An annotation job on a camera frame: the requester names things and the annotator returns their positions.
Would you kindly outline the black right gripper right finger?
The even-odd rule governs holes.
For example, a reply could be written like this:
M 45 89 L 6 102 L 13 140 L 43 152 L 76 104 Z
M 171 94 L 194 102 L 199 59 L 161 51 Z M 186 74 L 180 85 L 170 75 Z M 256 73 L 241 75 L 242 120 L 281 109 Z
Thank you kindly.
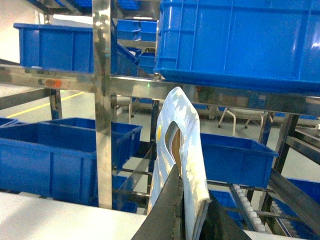
M 206 218 L 199 236 L 200 240 L 251 240 L 234 222 L 214 195 L 209 193 Z

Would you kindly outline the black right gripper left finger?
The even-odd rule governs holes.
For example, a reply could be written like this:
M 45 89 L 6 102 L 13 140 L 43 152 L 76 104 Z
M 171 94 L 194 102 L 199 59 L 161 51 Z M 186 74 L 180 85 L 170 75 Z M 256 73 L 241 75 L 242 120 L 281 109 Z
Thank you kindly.
M 133 240 L 183 240 L 185 238 L 184 186 L 176 165 Z

